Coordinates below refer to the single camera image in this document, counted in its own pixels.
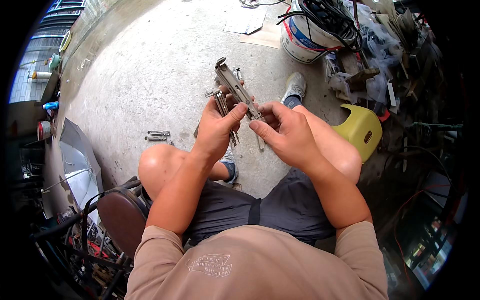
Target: gray shorts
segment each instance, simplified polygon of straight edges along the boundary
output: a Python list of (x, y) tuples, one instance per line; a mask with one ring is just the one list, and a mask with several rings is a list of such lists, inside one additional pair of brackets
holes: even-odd
[(289, 233), (310, 245), (335, 235), (312, 181), (292, 168), (264, 199), (207, 180), (183, 237), (195, 246), (223, 230), (248, 224)]

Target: hand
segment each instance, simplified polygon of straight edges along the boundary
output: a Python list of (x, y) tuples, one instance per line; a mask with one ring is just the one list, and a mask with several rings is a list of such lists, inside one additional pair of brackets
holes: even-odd
[(227, 151), (230, 141), (230, 130), (238, 131), (240, 121), (248, 110), (245, 103), (234, 106), (235, 101), (233, 95), (230, 94), (230, 91), (225, 86), (220, 86), (219, 89), (226, 97), (230, 112), (222, 118), (218, 112), (215, 98), (211, 97), (202, 114), (202, 119), (198, 127), (197, 141), (192, 149), (192, 153), (197, 153), (205, 157), (207, 162), (212, 166), (221, 159)]
[(250, 128), (272, 147), (283, 162), (305, 171), (314, 158), (322, 155), (303, 114), (277, 101), (265, 103), (258, 110), (266, 123), (253, 120)]

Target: gray umbrella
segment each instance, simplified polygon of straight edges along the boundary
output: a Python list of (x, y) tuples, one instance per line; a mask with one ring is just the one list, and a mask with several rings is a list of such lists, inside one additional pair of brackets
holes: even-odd
[[(103, 192), (101, 169), (85, 133), (72, 121), (65, 118), (60, 137), (63, 173), (77, 204), (84, 209), (86, 202)], [(97, 211), (89, 217), (98, 224)]]

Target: yellow stool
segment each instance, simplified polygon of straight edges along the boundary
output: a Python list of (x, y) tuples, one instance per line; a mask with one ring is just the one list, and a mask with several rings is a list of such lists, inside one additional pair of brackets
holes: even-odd
[(382, 125), (377, 115), (369, 109), (350, 104), (342, 104), (341, 107), (350, 109), (351, 114), (343, 124), (332, 128), (355, 146), (364, 164), (382, 138)]

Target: blue bottle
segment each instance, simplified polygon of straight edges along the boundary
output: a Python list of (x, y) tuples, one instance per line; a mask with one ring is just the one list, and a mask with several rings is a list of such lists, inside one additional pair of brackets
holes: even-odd
[(59, 102), (48, 102), (47, 104), (43, 105), (43, 109), (59, 109)]

